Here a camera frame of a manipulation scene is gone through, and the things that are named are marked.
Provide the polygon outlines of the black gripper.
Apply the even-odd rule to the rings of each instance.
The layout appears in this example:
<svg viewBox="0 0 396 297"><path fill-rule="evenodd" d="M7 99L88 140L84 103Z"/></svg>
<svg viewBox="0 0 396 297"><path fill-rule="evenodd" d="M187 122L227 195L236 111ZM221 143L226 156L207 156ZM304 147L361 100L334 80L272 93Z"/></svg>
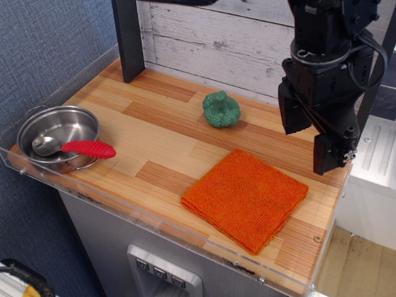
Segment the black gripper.
<svg viewBox="0 0 396 297"><path fill-rule="evenodd" d="M360 135L354 111L368 87L374 51L347 43L335 53L315 54L296 43L282 63L278 104L285 134L314 126L313 172L324 175L356 158Z"/></svg>

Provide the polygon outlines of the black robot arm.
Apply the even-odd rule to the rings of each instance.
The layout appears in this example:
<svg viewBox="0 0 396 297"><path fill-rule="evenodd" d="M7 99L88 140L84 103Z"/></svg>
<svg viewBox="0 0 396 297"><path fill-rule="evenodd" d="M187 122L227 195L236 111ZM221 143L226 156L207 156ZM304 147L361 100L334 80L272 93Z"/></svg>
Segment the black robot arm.
<svg viewBox="0 0 396 297"><path fill-rule="evenodd" d="M287 134L315 127L313 170L322 175L356 156L360 136L355 104L378 86L374 57L387 61L368 25L379 18L377 1L290 1L295 37L278 104Z"/></svg>

